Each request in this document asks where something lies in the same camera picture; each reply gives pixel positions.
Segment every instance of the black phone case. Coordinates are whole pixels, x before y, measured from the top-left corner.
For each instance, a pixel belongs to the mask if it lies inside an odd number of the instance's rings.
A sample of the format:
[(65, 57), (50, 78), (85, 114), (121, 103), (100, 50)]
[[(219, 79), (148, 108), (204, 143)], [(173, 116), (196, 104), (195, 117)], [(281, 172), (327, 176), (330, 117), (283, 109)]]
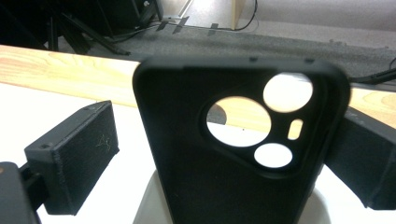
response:
[[(280, 73), (302, 73), (312, 83), (309, 102), (290, 113), (263, 100)], [(174, 223), (296, 223), (315, 186), (326, 150), (349, 101), (343, 72), (315, 60), (161, 58), (141, 63), (134, 95)], [(220, 99), (242, 96), (270, 115), (268, 136), (251, 147), (232, 147), (208, 130), (206, 115)], [(289, 140), (290, 123), (304, 122)], [(268, 168), (254, 159), (267, 143), (290, 149), (292, 161)]]

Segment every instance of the phone case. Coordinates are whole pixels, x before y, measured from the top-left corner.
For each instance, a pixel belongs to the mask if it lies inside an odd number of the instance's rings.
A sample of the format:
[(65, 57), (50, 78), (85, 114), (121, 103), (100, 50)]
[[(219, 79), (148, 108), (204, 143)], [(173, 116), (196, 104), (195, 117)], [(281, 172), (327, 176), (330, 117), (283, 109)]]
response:
[[(263, 90), (278, 74), (304, 74), (309, 101), (278, 112)], [(350, 88), (345, 74), (316, 60), (153, 57), (135, 70), (134, 95), (174, 223), (296, 223), (315, 186), (326, 150), (343, 117)], [(259, 143), (234, 147), (218, 140), (206, 116), (218, 100), (239, 96), (261, 105), (271, 120)], [(290, 124), (303, 123), (297, 139)], [(291, 152), (281, 167), (255, 159), (261, 146)]]

